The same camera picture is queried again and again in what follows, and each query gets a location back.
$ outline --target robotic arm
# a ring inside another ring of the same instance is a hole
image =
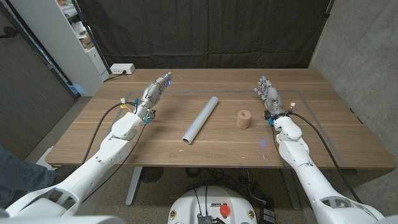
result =
[[[111,132],[102,141],[98,152],[88,159],[63,182],[46,189],[31,192],[7,208],[11,218],[70,217],[76,213],[82,201],[95,190],[105,172],[124,160],[132,150],[136,127],[155,116],[151,110],[160,100],[164,89],[172,81],[171,72],[159,77],[144,91],[134,112],[112,125]]]
[[[262,77],[254,91],[271,113],[277,134],[279,154],[296,172],[310,200],[319,224],[324,223],[376,223],[384,216],[375,208],[355,202],[339,194],[311,160],[301,129],[282,108],[280,96],[272,83]]]

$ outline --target jeans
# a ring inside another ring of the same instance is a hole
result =
[[[49,187],[55,171],[18,159],[0,145],[0,208],[5,207],[17,190],[35,191]]]

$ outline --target concrete wall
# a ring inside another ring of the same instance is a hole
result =
[[[398,1],[335,1],[309,67],[398,162]],[[349,179],[364,203],[398,214],[398,169]]]

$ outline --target wooden table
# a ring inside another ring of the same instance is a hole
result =
[[[309,69],[137,69],[106,82],[56,143],[46,161],[53,165],[79,164],[104,112],[125,97],[140,98],[142,91],[164,73],[173,82],[154,107],[155,120],[146,126],[125,164],[166,167],[280,168],[272,130],[264,120],[262,100],[253,92],[262,75],[278,89],[284,108],[296,102],[294,112],[311,121],[322,133],[339,165],[345,169],[393,169],[392,156],[316,70]],[[181,138],[211,96],[218,104],[191,145]],[[239,110],[251,113],[247,129],[236,127]],[[90,156],[112,123],[127,112],[110,112],[99,129]],[[292,117],[303,131],[310,155],[321,169],[334,165],[314,130]]]

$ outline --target cork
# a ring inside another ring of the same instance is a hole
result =
[[[248,111],[241,110],[238,113],[238,118],[236,120],[236,125],[238,128],[246,129],[249,127],[251,114]]]

